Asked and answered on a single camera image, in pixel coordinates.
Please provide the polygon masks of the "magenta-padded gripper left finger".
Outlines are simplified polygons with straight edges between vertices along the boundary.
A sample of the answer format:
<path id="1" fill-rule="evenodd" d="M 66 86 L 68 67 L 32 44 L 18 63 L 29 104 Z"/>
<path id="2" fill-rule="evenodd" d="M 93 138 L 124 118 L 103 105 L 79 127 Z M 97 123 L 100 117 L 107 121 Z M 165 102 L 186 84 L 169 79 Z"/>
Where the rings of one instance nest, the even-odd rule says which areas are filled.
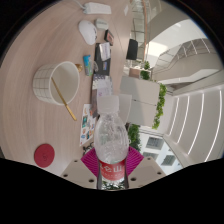
<path id="1" fill-rule="evenodd" d="M 96 189 L 99 175 L 99 163 L 92 148 L 81 159 L 73 159 L 61 174 L 61 177 L 81 187 Z"/>

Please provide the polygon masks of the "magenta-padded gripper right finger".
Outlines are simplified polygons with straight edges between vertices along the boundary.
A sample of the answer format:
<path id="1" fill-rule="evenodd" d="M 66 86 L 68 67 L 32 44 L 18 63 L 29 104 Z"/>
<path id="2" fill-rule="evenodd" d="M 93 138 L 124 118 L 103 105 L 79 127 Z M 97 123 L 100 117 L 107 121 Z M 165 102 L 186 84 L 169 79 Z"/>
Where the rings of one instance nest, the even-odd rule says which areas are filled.
<path id="1" fill-rule="evenodd" d="M 144 157 L 136 149 L 129 148 L 125 163 L 126 189 L 140 188 L 165 176 L 151 156 Z"/>

